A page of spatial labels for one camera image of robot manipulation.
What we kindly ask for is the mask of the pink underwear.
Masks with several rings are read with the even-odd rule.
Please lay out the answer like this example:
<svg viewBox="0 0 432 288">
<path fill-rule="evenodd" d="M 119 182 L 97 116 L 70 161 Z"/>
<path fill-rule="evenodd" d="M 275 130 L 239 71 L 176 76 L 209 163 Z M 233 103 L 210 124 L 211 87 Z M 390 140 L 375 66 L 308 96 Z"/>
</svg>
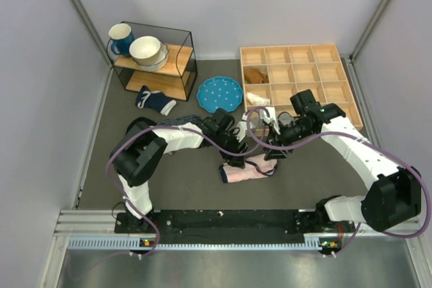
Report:
<svg viewBox="0 0 432 288">
<path fill-rule="evenodd" d="M 277 160 L 265 160 L 265 155 L 252 156 L 244 161 L 244 168 L 229 166 L 224 163 L 219 167 L 223 183 L 238 183 L 251 179 L 272 176 L 277 170 Z"/>
</svg>

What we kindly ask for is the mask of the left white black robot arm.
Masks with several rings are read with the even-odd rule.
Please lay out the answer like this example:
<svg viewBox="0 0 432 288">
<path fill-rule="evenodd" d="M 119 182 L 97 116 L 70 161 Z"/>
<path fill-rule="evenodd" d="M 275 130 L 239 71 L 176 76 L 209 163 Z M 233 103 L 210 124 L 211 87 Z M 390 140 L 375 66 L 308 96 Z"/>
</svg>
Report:
<svg viewBox="0 0 432 288">
<path fill-rule="evenodd" d="M 129 125 L 107 169 L 113 167 L 119 177 L 131 226 L 143 232 L 153 224 L 148 184 L 163 155 L 214 146 L 229 166 L 244 167 L 248 145 L 234 122 L 227 111 L 217 109 L 204 119 L 190 115 L 155 123 L 139 117 Z"/>
</svg>

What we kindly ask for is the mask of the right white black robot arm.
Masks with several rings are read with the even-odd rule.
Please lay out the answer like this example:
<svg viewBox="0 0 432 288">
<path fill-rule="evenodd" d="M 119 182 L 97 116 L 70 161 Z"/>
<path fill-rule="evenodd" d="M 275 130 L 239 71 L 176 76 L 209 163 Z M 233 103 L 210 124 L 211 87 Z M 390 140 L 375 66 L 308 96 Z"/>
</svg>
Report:
<svg viewBox="0 0 432 288">
<path fill-rule="evenodd" d="M 318 228 L 331 231 L 340 221 L 353 221 L 384 232 L 421 213 L 418 179 L 406 167 L 371 148 L 338 105 L 322 105 L 310 90 L 290 100 L 295 115 L 277 114 L 272 107 L 259 113 L 270 128 L 265 158 L 282 159 L 287 146 L 319 134 L 357 172 L 367 189 L 365 196 L 332 196 L 319 201 L 315 214 Z"/>
</svg>

